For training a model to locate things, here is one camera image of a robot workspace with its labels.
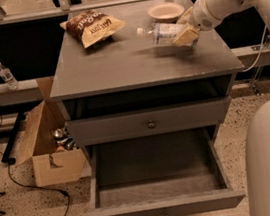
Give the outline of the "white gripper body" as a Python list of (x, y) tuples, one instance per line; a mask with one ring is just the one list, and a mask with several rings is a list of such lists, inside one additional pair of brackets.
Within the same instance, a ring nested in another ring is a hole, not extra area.
[(214, 29), (221, 23), (221, 20), (215, 18), (208, 10), (206, 0), (197, 0), (193, 4), (189, 19), (191, 24), (203, 31)]

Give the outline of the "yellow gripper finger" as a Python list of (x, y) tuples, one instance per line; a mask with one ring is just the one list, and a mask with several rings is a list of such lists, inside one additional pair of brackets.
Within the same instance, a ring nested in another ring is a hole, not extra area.
[(193, 24), (194, 20), (192, 19), (192, 7), (188, 8), (182, 16), (177, 20), (178, 24), (186, 24), (190, 23)]
[(176, 46), (183, 46), (183, 45), (188, 45), (190, 43), (194, 43), (195, 40), (200, 35), (200, 29), (197, 28), (194, 25), (191, 25), (189, 23), (186, 23), (182, 25), (182, 28), (180, 31), (177, 33), (173, 40), (173, 45)]

